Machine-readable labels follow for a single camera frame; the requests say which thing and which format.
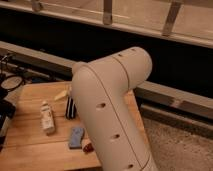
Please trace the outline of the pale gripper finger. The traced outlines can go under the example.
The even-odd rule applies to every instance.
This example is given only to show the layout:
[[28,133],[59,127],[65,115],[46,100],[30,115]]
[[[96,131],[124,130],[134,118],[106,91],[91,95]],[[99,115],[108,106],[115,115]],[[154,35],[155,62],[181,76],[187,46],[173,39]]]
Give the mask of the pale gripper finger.
[[60,100],[60,99],[63,99],[63,98],[65,98],[65,97],[69,96],[69,94],[70,94],[69,92],[70,92],[69,89],[66,89],[66,90],[61,91],[59,94],[57,94],[57,95],[54,97],[54,101],[58,101],[58,100]]

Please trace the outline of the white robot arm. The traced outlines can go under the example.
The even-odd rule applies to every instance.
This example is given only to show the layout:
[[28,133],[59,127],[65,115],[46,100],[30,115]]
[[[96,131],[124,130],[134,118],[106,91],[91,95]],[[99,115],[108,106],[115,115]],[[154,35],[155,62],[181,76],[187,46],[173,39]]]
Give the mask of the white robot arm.
[[72,66],[71,97],[104,171],[158,171],[124,99],[151,71],[140,47]]

